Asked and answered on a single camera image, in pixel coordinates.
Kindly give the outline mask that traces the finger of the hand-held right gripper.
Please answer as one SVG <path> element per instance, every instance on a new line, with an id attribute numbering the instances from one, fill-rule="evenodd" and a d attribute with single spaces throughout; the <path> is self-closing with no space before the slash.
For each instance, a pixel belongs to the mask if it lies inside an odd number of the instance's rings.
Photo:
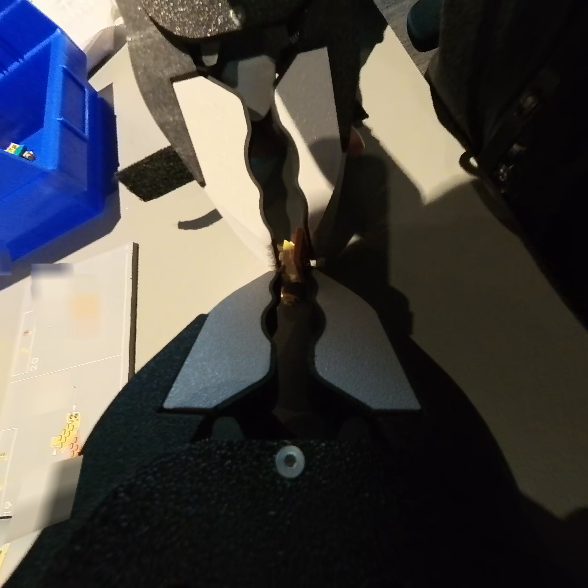
<path id="1" fill-rule="evenodd" d="M 274 121 L 286 142 L 282 179 L 292 229 L 303 229 L 312 260 L 334 249 L 346 166 L 327 47 L 296 55 L 276 84 Z"/>
<path id="2" fill-rule="evenodd" d="M 276 267 L 262 190 L 251 170 L 251 121 L 230 87 L 206 76 L 172 84 L 201 168 L 204 190 L 231 230 L 267 267 Z"/>

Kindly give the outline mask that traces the grey desk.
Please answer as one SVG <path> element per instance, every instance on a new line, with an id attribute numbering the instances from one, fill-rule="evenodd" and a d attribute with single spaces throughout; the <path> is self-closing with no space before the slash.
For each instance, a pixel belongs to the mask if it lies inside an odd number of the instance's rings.
<path id="1" fill-rule="evenodd" d="M 425 189 L 458 145 L 424 79 L 386 33 L 362 84 L 368 155 L 352 194 L 366 236 L 329 274 L 380 313 L 422 402 L 385 418 L 384 441 L 303 441 L 307 471 L 280 477 L 278 441 L 192 441 L 196 420 L 139 416 L 161 396 L 206 306 L 262 270 L 195 183 L 37 254 L 73 261 L 139 237 L 138 371 L 85 450 L 120 471 L 72 537 L 42 532 L 6 587 L 587 587 L 587 330 L 474 180 Z"/>

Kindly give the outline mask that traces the tan brick assembly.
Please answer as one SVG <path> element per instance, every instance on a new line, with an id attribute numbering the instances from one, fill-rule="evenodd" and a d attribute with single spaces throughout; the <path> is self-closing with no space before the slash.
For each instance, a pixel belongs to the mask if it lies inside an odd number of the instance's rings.
<path id="1" fill-rule="evenodd" d="M 281 265 L 281 302 L 291 306 L 300 302 L 304 293 L 305 282 L 297 282 L 292 262 L 294 243 L 284 239 L 278 244 L 279 261 Z"/>

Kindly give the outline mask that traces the blue plastic bin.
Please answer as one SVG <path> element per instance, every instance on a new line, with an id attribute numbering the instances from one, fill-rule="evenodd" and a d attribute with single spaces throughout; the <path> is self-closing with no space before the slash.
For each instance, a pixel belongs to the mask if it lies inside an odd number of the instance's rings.
<path id="1" fill-rule="evenodd" d="M 114 110 L 84 52 L 31 2 L 1 1 L 1 255 L 14 262 L 99 215 L 117 166 Z"/>

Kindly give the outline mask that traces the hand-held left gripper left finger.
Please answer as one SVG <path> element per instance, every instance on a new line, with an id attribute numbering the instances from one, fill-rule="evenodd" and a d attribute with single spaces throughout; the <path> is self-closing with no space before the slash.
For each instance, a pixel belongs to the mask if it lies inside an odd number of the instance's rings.
<path id="1" fill-rule="evenodd" d="M 220 410 L 264 386 L 276 370 L 277 272 L 235 290 L 208 314 L 163 403 Z"/>

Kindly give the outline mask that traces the grey instruction booklet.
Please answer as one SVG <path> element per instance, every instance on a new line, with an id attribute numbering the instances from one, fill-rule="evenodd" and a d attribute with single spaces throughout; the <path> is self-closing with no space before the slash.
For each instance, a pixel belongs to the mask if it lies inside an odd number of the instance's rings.
<path id="1" fill-rule="evenodd" d="M 135 367 L 138 246 L 34 266 L 1 408 L 1 545 L 70 516 L 92 429 Z"/>

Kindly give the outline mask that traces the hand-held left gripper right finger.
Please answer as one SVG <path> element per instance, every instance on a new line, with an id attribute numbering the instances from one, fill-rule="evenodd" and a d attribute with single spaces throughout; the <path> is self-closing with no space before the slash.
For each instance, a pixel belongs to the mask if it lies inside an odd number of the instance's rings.
<path id="1" fill-rule="evenodd" d="M 314 347 L 317 375 L 371 410 L 420 410 L 378 314 L 363 298 L 319 270 L 315 302 L 323 326 Z"/>

